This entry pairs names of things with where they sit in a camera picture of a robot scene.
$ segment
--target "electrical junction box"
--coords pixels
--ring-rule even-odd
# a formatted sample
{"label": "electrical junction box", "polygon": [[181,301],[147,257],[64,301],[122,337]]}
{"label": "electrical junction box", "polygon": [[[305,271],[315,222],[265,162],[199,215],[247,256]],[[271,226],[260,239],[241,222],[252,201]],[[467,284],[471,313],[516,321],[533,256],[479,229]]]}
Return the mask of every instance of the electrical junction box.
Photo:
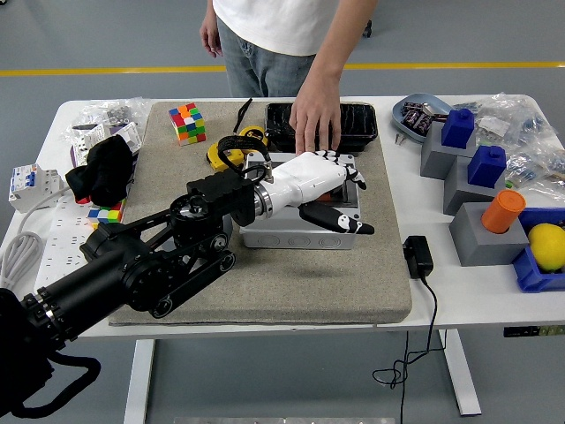
{"label": "electrical junction box", "polygon": [[[293,153],[271,153],[273,167],[296,157]],[[265,162],[260,153],[250,153],[245,159],[245,167],[262,165]],[[355,166],[352,155],[341,155],[340,162]],[[248,178],[257,177],[257,172],[250,172]],[[358,201],[358,186],[346,181],[342,186],[326,193],[320,198],[325,204],[336,208],[343,214],[360,219],[361,211]],[[356,234],[342,234],[325,230],[318,225],[308,223],[300,218],[298,208],[285,207],[269,219],[256,219],[250,225],[240,227],[247,247],[274,249],[334,249],[347,250],[353,248]]]}
{"label": "electrical junction box", "polygon": [[[37,163],[13,169],[8,200],[18,212],[26,213],[41,200],[63,188],[63,180],[56,170],[42,170]],[[57,198],[41,205],[54,207]]]}

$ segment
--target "white table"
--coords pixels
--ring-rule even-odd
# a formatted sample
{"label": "white table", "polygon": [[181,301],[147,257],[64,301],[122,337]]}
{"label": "white table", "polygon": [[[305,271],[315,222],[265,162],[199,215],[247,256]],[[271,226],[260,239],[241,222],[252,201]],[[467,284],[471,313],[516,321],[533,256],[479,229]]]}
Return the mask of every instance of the white table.
{"label": "white table", "polygon": [[[469,102],[483,96],[442,96],[449,104]],[[395,144],[397,130],[391,123],[392,107],[403,99],[398,97],[346,97],[346,102],[369,102],[377,114],[387,174],[395,204],[401,240],[410,235],[424,235],[432,251],[433,273],[428,283],[438,298],[436,329],[450,329],[446,358],[452,374],[457,400],[462,414],[478,414],[480,408],[471,375],[466,366],[463,347],[456,330],[466,326],[493,325],[526,326],[565,324],[565,291],[524,294],[516,283],[516,273],[511,265],[488,267],[461,267],[451,239],[448,224],[452,216],[442,213],[443,181],[419,176],[420,145],[409,140],[401,146]],[[198,101],[212,99],[192,99]],[[215,99],[229,102],[234,99]],[[273,99],[257,101],[272,102]],[[60,139],[60,134],[77,116],[78,112],[89,104],[86,101],[73,101],[63,104],[53,121],[45,143],[38,156],[37,163],[44,169],[57,169],[64,175],[71,168],[68,155],[69,146]],[[533,191],[523,193],[529,207],[565,207],[560,202]],[[26,228],[37,232],[42,238],[49,234],[53,209],[36,212]],[[17,213],[11,221],[4,245],[15,234],[21,216]],[[34,276],[39,264],[30,271],[16,294],[21,299],[34,288]],[[142,422],[138,411],[139,402],[147,399],[149,369],[156,338],[189,337],[198,335],[243,334],[247,332],[286,332],[286,331],[336,331],[336,330],[408,330],[427,329],[430,324],[433,302],[424,285],[419,280],[411,280],[412,310],[399,323],[371,325],[300,325],[300,326],[263,326],[263,325],[206,325],[206,326],[123,326],[110,327],[107,320],[102,320],[82,337],[129,337],[148,339],[138,343],[132,371],[132,388],[128,398],[126,422]]]}

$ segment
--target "gray felt mat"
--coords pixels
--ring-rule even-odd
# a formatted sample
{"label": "gray felt mat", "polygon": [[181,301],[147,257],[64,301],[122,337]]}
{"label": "gray felt mat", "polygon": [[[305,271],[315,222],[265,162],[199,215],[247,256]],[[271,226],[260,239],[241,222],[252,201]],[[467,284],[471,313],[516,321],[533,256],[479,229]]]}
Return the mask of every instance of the gray felt mat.
{"label": "gray felt mat", "polygon": [[[129,223],[169,207],[186,194],[186,182],[212,173],[210,145],[231,134],[242,102],[198,102],[207,140],[180,147],[169,119],[178,102],[151,110],[135,183],[124,212]],[[264,125],[265,103],[254,102],[240,128]],[[361,215],[375,227],[358,236],[352,250],[248,249],[234,229],[234,269],[161,320],[123,307],[110,324],[182,323],[385,323],[411,310],[408,271],[378,140],[356,159],[367,190],[360,191]]]}

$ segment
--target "rubik's cube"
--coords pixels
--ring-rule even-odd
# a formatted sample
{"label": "rubik's cube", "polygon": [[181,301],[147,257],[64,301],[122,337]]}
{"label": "rubik's cube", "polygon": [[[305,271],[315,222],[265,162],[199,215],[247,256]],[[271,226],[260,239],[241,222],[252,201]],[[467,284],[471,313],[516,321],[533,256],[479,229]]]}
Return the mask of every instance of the rubik's cube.
{"label": "rubik's cube", "polygon": [[204,118],[194,103],[169,110],[169,116],[180,146],[199,143],[206,139]]}
{"label": "rubik's cube", "polygon": [[121,223],[125,199],[111,208],[93,205],[88,211],[88,221],[96,229],[99,223]]}

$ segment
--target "white t-shirt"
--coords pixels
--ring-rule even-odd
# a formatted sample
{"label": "white t-shirt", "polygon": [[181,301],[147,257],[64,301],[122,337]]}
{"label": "white t-shirt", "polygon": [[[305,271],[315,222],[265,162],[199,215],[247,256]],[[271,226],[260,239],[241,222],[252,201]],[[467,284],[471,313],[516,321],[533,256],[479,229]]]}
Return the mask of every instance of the white t-shirt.
{"label": "white t-shirt", "polygon": [[318,53],[339,0],[214,0],[234,33],[263,49],[291,56]]}

